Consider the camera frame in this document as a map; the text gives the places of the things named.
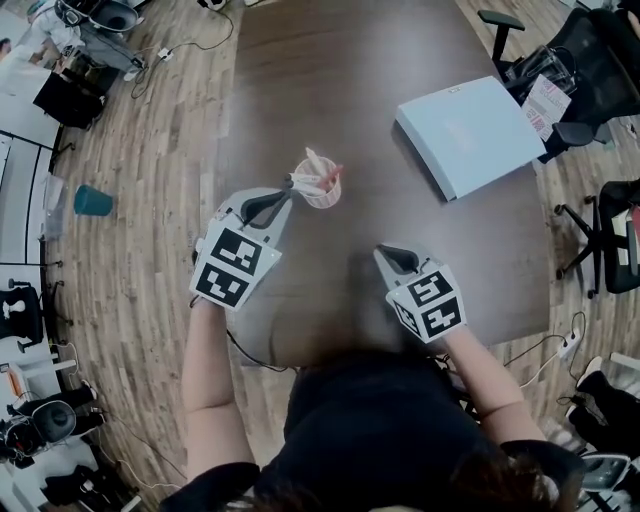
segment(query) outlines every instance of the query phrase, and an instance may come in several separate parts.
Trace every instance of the office chair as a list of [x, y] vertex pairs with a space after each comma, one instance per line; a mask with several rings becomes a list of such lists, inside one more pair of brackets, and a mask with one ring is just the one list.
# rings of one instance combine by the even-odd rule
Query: office chair
[[[73, 325], [73, 321], [64, 318], [55, 309], [54, 301], [59, 285], [64, 285], [64, 282], [56, 281], [52, 290], [50, 285], [44, 288], [41, 306], [40, 297], [29, 282], [9, 279], [9, 291], [0, 291], [0, 339], [8, 336], [28, 338], [30, 341], [27, 343], [17, 341], [20, 352], [24, 354], [26, 349], [43, 341], [44, 321], [48, 336], [60, 343], [57, 321], [62, 320], [69, 326]], [[6, 302], [8, 305], [14, 305], [18, 301], [24, 302], [23, 311], [13, 311], [9, 313], [8, 318], [5, 317], [2, 311], [3, 304]]]
[[[600, 191], [599, 199], [587, 196], [585, 204], [593, 205], [593, 222], [589, 226], [566, 204], [557, 205], [554, 212], [567, 212], [587, 237], [587, 246], [567, 266], [557, 270], [558, 279], [577, 267], [593, 254], [595, 284], [588, 297], [593, 299], [600, 291], [600, 266], [604, 255], [604, 276], [607, 291], [625, 293], [640, 287], [640, 268], [636, 253], [636, 233], [633, 225], [627, 225], [627, 236], [616, 235], [612, 219], [633, 205], [640, 205], [640, 180], [610, 181]], [[625, 249], [628, 258], [620, 261], [619, 249]]]
[[[509, 89], [509, 70], [518, 62], [502, 60], [510, 29], [524, 25], [506, 14], [478, 11], [482, 21], [496, 25], [498, 31], [492, 60]], [[605, 142], [598, 131], [609, 119], [640, 113], [640, 40], [628, 26], [626, 11], [574, 9], [558, 34], [547, 43], [568, 70], [575, 70], [576, 90], [571, 104], [554, 133], [545, 142], [543, 163], [573, 146], [586, 146], [593, 140]]]

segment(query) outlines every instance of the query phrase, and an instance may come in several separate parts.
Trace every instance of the trash can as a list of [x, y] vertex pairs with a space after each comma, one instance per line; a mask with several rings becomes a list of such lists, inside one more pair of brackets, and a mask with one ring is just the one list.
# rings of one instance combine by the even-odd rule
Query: trash can
[[78, 215], [105, 217], [113, 209], [113, 198], [88, 185], [80, 185], [73, 201], [73, 211]]

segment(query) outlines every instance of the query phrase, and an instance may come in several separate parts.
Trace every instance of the dark wood tabletop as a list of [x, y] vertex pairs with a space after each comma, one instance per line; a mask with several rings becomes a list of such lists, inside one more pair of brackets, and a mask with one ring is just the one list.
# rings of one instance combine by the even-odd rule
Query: dark wood tabletop
[[332, 208], [294, 198], [283, 257], [235, 318], [245, 349], [305, 365], [419, 344], [384, 301], [372, 251], [392, 241], [420, 242], [450, 265], [484, 343], [548, 327], [533, 168], [446, 203], [394, 122], [401, 103], [488, 75], [491, 60], [451, 1], [289, 0], [245, 12], [218, 204], [244, 188], [282, 186], [307, 146], [346, 168]]

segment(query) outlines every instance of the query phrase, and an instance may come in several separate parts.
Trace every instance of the hand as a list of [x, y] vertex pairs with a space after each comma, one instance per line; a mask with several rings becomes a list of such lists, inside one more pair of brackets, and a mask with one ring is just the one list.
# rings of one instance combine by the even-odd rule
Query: hand
[[63, 71], [64, 71], [64, 60], [63, 59], [58, 59], [56, 61], [55, 66], [53, 67], [53, 72], [56, 75], [61, 75]]

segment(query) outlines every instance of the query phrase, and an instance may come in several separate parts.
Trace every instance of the chair base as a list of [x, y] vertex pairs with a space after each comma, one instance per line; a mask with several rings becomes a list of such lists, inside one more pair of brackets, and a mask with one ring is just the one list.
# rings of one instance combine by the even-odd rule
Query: chair base
[[594, 273], [594, 286], [587, 292], [587, 297], [593, 299], [600, 293], [600, 272], [602, 266], [602, 236], [600, 229], [600, 217], [598, 214], [598, 198], [596, 196], [587, 196], [584, 198], [584, 203], [593, 205], [593, 226], [589, 226], [582, 217], [580, 217], [572, 208], [566, 204], [559, 204], [553, 209], [556, 215], [563, 215], [565, 212], [571, 217], [571, 219], [578, 225], [580, 231], [582, 231], [587, 237], [587, 246], [580, 251], [573, 261], [568, 265], [559, 268], [556, 271], [556, 279], [562, 280], [569, 271], [580, 265], [587, 257], [593, 255], [593, 273]]

